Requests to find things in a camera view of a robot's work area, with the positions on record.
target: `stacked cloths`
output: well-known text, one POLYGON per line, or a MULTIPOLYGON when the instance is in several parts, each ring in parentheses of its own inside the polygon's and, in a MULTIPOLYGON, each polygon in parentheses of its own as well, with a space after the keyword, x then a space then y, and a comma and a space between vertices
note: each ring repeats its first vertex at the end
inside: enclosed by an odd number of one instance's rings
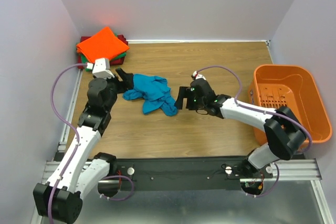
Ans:
POLYGON ((78 62, 92 62, 107 58, 111 65, 121 65, 124 62, 128 42, 123 35, 116 35, 109 27, 105 27, 91 37, 81 37, 77 44, 78 62))

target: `bolt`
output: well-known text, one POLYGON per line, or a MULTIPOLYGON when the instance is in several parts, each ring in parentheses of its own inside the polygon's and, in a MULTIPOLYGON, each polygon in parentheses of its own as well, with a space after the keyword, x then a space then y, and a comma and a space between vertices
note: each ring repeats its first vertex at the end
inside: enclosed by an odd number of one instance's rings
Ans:
POLYGON ((230 166, 225 167, 225 172, 227 175, 230 175, 232 173, 232 168, 230 166))
POLYGON ((270 166, 267 166, 266 167, 266 172, 269 173, 269 174, 272 174, 273 173, 273 168, 270 167, 270 166))
POLYGON ((130 168, 127 169, 127 174, 128 174, 128 175, 133 175, 134 172, 135 172, 135 170, 134 170, 133 167, 130 167, 130 168))

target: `laundry basket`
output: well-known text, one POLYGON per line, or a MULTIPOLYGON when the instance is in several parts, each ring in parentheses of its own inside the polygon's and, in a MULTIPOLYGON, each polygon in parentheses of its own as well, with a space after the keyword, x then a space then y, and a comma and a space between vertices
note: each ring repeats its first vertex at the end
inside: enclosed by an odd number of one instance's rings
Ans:
MULTIPOLYGON (((332 127, 313 76, 304 68, 293 65, 261 65, 254 71, 248 89, 249 102, 265 108, 291 108, 300 123, 309 131, 313 144, 330 139, 332 127)), ((266 135, 254 128, 260 145, 266 135)))

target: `cable connector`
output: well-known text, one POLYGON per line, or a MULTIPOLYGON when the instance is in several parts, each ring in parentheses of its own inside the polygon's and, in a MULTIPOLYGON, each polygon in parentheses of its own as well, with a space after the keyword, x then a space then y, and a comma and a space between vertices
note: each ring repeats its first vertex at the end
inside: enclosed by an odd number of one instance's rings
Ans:
POLYGON ((92 69, 93 69, 93 66, 94 66, 93 63, 88 62, 85 68, 86 68, 86 69, 89 69, 89 70, 92 70, 92 69))
POLYGON ((193 74, 191 75, 191 77, 192 77, 193 79, 195 79, 197 75, 198 75, 197 71, 194 71, 193 74))

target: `orange cloth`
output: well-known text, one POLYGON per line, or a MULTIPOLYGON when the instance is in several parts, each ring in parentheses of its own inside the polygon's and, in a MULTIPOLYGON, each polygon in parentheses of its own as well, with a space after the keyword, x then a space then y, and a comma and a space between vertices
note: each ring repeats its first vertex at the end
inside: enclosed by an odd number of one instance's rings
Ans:
POLYGON ((77 44, 77 52, 84 54, 91 63, 100 58, 112 60, 128 49, 129 46, 118 39, 110 27, 105 27, 91 38, 77 44))

